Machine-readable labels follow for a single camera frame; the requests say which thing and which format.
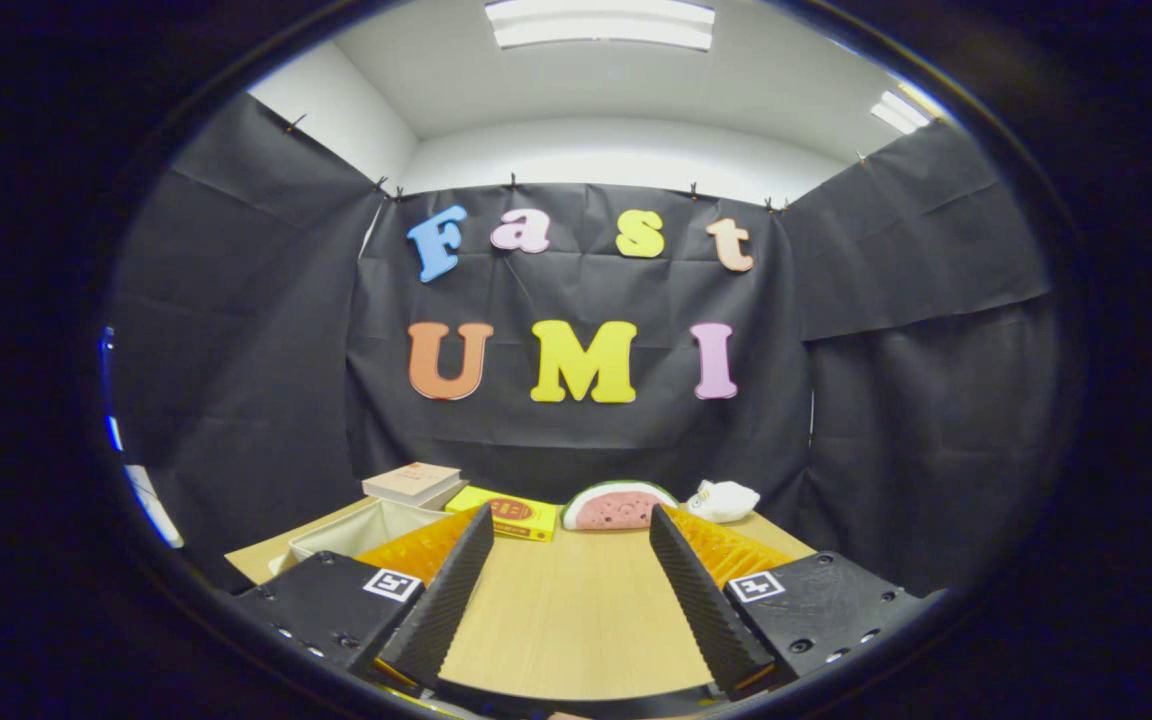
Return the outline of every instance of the orange letter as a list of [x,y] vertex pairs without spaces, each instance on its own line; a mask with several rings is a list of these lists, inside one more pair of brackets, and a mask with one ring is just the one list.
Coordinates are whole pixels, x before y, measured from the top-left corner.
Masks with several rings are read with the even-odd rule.
[[465,357],[461,361],[461,377],[447,381],[438,374],[438,348],[447,338],[448,327],[442,323],[416,323],[407,328],[412,336],[411,364],[407,374],[412,387],[425,397],[433,400],[461,400],[479,389],[483,382],[483,355],[492,338],[492,325],[486,323],[465,323],[457,333],[465,339]]
[[723,218],[718,220],[717,223],[712,223],[705,232],[714,236],[714,242],[718,244],[718,260],[720,260],[726,268],[736,270],[737,273],[744,273],[745,270],[750,270],[755,265],[755,259],[750,258],[749,255],[740,253],[740,241],[749,240],[749,232],[736,227],[736,220],[730,218]]

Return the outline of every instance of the beige bin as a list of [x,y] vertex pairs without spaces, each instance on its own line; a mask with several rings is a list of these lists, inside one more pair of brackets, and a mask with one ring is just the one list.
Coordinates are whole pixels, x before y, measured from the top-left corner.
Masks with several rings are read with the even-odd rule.
[[447,518],[448,515],[450,511],[425,510],[422,507],[378,500],[343,518],[333,520],[332,523],[291,538],[288,546],[291,546],[291,554],[297,562],[325,550],[355,558],[434,523],[435,520]]

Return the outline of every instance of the white ceiling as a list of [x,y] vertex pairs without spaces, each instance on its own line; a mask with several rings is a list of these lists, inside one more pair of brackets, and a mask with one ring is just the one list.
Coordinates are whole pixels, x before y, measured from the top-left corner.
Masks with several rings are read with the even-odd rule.
[[547,118],[722,127],[850,164],[900,136],[869,114],[896,79],[759,0],[712,0],[708,53],[622,41],[500,50],[484,0],[412,0],[335,41],[416,136]]

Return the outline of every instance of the letter m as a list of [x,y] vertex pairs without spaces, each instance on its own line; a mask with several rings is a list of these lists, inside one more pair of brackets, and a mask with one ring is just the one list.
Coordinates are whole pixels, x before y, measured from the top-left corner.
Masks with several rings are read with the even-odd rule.
[[630,341],[639,329],[631,323],[604,323],[589,343],[581,347],[576,333],[566,320],[541,320],[531,332],[540,339],[540,377],[531,389],[536,402],[562,402],[567,393],[558,384],[562,373],[573,397],[584,400],[589,385],[598,376],[598,386],[590,397],[594,402],[632,402],[630,387]]

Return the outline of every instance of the watermelon slice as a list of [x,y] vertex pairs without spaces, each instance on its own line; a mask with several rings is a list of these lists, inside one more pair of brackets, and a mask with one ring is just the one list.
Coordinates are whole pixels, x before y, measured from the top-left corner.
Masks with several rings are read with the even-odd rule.
[[568,530],[627,530],[652,525],[652,507],[677,509],[666,488],[641,480],[608,480],[583,488],[562,510]]

